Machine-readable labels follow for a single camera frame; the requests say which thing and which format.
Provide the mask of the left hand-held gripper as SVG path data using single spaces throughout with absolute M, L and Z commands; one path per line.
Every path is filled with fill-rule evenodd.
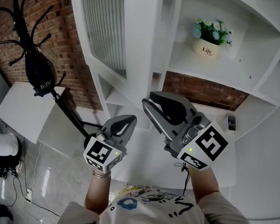
M 101 173 L 109 173 L 127 155 L 126 145 L 135 130 L 137 117 L 120 115 L 105 122 L 96 134 L 85 141 L 86 163 Z

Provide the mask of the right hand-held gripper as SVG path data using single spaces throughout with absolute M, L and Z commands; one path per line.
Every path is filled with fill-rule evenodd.
M 229 144 L 217 121 L 197 112 L 184 96 L 153 91 L 149 98 L 161 107 L 148 99 L 142 100 L 145 114 L 167 139 L 164 149 L 199 171 L 211 167 Z M 177 134 L 175 127 L 182 122 L 188 124 Z

